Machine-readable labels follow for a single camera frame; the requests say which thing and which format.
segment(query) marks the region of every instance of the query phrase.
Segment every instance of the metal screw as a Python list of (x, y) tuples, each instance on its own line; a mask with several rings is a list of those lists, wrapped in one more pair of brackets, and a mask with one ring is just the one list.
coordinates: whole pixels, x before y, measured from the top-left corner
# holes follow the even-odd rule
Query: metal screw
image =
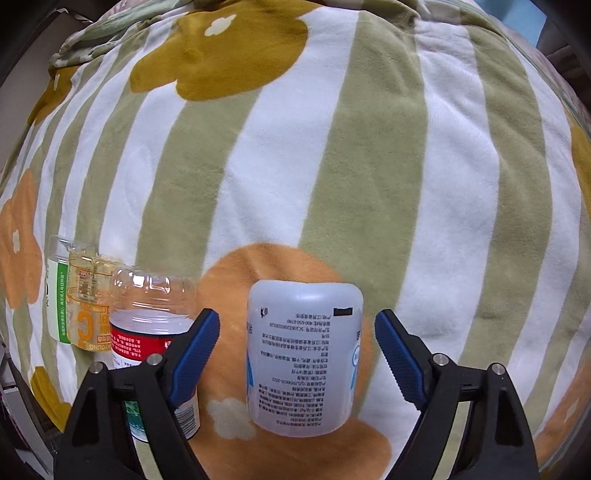
[(507, 371), (501, 364), (492, 364), (491, 370), (497, 375), (504, 375)]
[(440, 367), (443, 367), (449, 363), (449, 357), (447, 355), (443, 355), (443, 353), (436, 353), (433, 355), (433, 361)]
[(103, 364), (101, 362), (95, 362), (90, 367), (88, 367), (88, 371), (91, 374), (97, 374), (103, 370)]
[(153, 367), (155, 367), (156, 365), (158, 365), (161, 361), (163, 360), (163, 356), (160, 355), (159, 353), (152, 353), (152, 355), (150, 355), (146, 361), (148, 362), (149, 365), (152, 365)]

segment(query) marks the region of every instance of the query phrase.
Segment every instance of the transparent bottle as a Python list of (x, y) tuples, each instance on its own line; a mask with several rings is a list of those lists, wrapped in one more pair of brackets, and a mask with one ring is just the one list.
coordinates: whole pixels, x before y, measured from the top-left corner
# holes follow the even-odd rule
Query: transparent bottle
[(45, 295), (47, 307), (47, 330), (58, 342), (70, 343), (67, 327), (67, 280), (68, 256), (79, 249), (90, 255), (96, 254), (96, 244), (68, 240), (58, 235), (49, 237)]
[(91, 352), (111, 349), (109, 304), (113, 273), (122, 265), (117, 258), (70, 252), (67, 283), (68, 338)]
[[(164, 353), (176, 335), (197, 316), (194, 284), (187, 278), (121, 268), (111, 288), (111, 346), (115, 368), (140, 364), (152, 353)], [(125, 403), (131, 433), (147, 442), (138, 404)], [(187, 439), (199, 428), (196, 392), (175, 412)]]

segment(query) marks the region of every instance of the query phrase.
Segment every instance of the black rectangle label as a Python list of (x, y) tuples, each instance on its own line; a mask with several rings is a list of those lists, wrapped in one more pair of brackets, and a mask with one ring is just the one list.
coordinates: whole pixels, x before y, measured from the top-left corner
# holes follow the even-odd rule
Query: black rectangle label
[(353, 315), (353, 307), (348, 309), (333, 309), (333, 317), (346, 317)]

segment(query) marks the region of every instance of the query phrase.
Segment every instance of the white stripe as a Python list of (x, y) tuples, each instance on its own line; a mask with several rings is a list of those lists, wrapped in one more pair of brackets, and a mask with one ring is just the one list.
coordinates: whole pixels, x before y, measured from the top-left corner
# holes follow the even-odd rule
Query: white stripe
[(525, 325), (508, 364), (524, 403), (540, 374), (554, 328), (577, 268), (581, 191), (571, 157), (570, 126), (558, 97), (537, 70), (514, 49), (538, 101), (552, 191), (552, 226), (538, 284)]
[[(105, 79), (106, 75), (109, 73), (115, 58), (116, 52), (114, 51), (112, 51), (111, 54), (105, 55), (105, 58), (100, 64), (97, 72), (85, 83), (80, 91), (77, 92), (77, 95), (72, 97), (72, 100), (66, 107), (66, 110), (64, 111), (64, 114), (56, 128), (55, 134), (51, 139), (50, 146), (47, 150), (47, 156), (41, 169), (41, 180), (39, 182), (39, 192), (37, 196), (37, 208), (35, 210), (35, 218), (33, 221), (33, 234), (35, 235), (35, 240), (37, 240), (42, 253), (45, 250), (44, 246), (47, 208), (49, 205), (49, 199), (51, 197), (51, 191), (53, 189), (53, 173), (56, 166), (56, 158), (61, 146), (61, 141), (63, 140), (64, 135), (66, 134), (76, 115), (80, 111), (80, 108), (82, 105), (84, 105), (84, 102), (90, 98), (90, 96), (96, 91), (96, 89)], [(44, 261), (41, 263), (41, 278), (45, 278)], [(42, 280), (39, 285), (39, 295), (37, 301), (29, 305), (31, 325), (33, 327), (33, 334), (31, 335), (30, 343), (30, 374), (33, 373), (33, 370), (37, 365), (43, 365), (43, 357), (41, 356), (43, 321), (41, 315), (44, 290), (45, 282)]]
[(554, 383), (554, 389), (552, 390), (552, 395), (550, 396), (548, 410), (546, 410), (544, 421), (538, 428), (538, 432), (541, 432), (544, 429), (546, 423), (548, 423), (548, 420), (556, 410), (556, 407), (558, 407), (558, 404), (564, 397), (564, 394), (566, 393), (571, 382), (573, 381), (573, 378), (577, 373), (577, 368), (579, 366), (581, 355), (583, 354), (583, 350), (590, 338), (591, 306), (587, 310), (587, 313), (585, 313), (585, 316), (583, 317), (583, 321), (581, 322), (579, 329), (574, 334), (573, 339), (570, 341), (569, 349), (566, 352), (566, 356), (564, 357), (562, 366), (558, 371), (558, 377), (556, 378), (556, 382)]
[(57, 374), (60, 382), (62, 400), (69, 404), (74, 403), (78, 393), (78, 380), (76, 376), (76, 358), (72, 352), (77, 348), (67, 343), (56, 342)]
[[(415, 40), (428, 110), (427, 143), (415, 238), (396, 313), (431, 351), (457, 361), (482, 290), (497, 211), (499, 158), (466, 29), (417, 21)], [(389, 438), (390, 467), (417, 416), (381, 357), (359, 418)]]
[(8, 328), (8, 350), (10, 351), (10, 357), (17, 368), (20, 371), (21, 369), (21, 357), (18, 356), (18, 343), (17, 343), (17, 335), (14, 332), (14, 323), (12, 322), (12, 315), (14, 314), (14, 310), (12, 310), (8, 306), (8, 300), (6, 300), (5, 306), (5, 314), (6, 314), (6, 323)]
[(168, 37), (173, 20), (162, 22), (150, 28), (144, 48), (125, 65), (125, 67), (113, 78), (109, 79), (96, 95), (95, 100), (86, 116), (80, 132), (80, 141), (74, 155), (74, 162), (68, 176), (64, 198), (61, 206), (61, 222), (59, 235), (73, 239), (76, 232), (76, 220), (80, 197), (84, 180), (90, 167), (90, 162), (95, 153), (107, 120), (115, 110), (115, 106), (121, 98), (125, 86), (129, 80), (129, 74), (138, 61), (162, 45)]
[(101, 254), (134, 264), (142, 217), (164, 144), (186, 103), (177, 94), (176, 83), (156, 88), (144, 99), (125, 143), (107, 201), (100, 231)]
[(300, 58), (262, 88), (229, 156), (203, 271), (253, 242), (296, 246), (355, 35), (358, 11), (320, 7), (300, 17)]

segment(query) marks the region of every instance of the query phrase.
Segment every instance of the barcode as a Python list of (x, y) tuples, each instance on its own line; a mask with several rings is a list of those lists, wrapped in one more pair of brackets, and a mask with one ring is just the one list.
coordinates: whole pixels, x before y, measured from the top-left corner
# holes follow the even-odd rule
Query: barcode
[(183, 408), (181, 406), (174, 414), (177, 417), (177, 421), (181, 430), (183, 431), (185, 438), (189, 439), (197, 432), (197, 423), (195, 422), (195, 409), (193, 408), (194, 398), (190, 400), (190, 404)]

